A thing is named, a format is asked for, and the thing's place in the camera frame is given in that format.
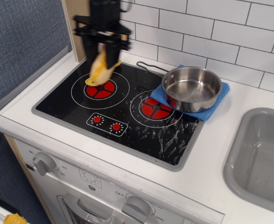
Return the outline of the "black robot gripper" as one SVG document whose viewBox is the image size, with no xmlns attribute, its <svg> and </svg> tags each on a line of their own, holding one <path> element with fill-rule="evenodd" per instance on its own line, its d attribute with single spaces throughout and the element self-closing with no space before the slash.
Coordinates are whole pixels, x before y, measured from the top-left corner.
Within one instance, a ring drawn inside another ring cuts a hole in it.
<svg viewBox="0 0 274 224">
<path fill-rule="evenodd" d="M 119 61 L 120 50 L 129 50 L 128 40 L 131 30 L 121 25 L 120 14 L 128 12 L 121 9 L 119 0 L 91 0 L 90 16 L 75 15 L 75 34 L 82 37 L 85 55 L 93 64 L 98 55 L 98 44 L 105 45 L 107 69 Z"/>
</svg>

